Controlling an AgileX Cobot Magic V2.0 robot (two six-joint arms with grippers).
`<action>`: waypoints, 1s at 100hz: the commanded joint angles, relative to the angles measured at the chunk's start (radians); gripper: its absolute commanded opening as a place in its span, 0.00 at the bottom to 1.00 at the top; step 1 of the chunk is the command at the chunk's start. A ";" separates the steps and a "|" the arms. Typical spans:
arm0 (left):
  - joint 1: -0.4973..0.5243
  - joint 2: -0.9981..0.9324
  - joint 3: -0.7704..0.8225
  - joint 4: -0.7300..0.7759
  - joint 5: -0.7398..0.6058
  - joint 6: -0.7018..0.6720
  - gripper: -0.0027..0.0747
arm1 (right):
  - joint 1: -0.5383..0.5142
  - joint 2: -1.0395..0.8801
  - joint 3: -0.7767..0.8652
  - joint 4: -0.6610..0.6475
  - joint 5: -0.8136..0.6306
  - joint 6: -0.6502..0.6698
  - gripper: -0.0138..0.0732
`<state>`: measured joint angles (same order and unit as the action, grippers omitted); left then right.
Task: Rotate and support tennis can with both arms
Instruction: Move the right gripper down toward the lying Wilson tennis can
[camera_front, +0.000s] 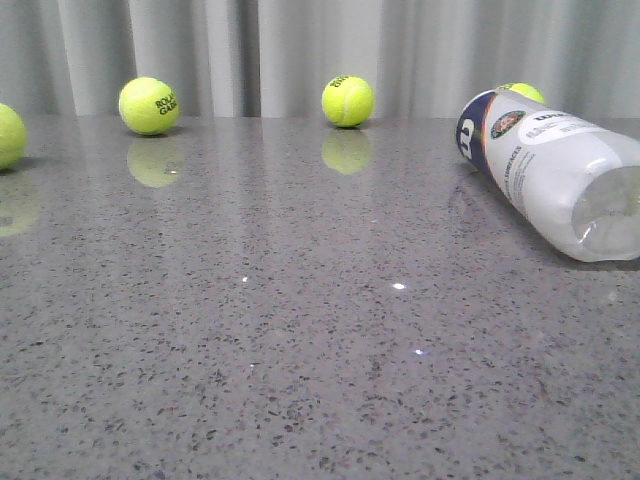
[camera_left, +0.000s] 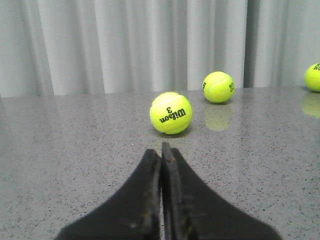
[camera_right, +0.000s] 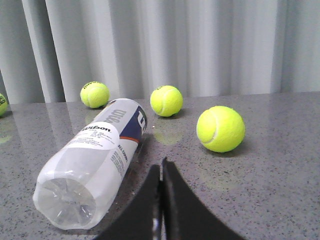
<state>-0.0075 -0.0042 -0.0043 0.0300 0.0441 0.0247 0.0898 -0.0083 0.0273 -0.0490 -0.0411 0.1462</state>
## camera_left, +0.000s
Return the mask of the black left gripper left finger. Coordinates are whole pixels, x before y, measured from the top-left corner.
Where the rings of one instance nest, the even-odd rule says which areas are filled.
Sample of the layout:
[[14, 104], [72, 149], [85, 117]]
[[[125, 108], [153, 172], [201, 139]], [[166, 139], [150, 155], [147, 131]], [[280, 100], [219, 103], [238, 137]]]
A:
[[61, 229], [58, 240], [160, 239], [161, 158], [147, 149], [138, 166], [114, 195]]

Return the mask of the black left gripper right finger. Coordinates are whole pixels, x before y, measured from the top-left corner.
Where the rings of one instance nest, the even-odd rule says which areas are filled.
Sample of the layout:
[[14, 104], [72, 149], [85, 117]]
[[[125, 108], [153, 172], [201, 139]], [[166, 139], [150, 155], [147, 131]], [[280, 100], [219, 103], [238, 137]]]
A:
[[162, 143], [162, 202], [167, 240], [279, 240], [270, 225], [236, 208], [192, 170], [177, 148]]

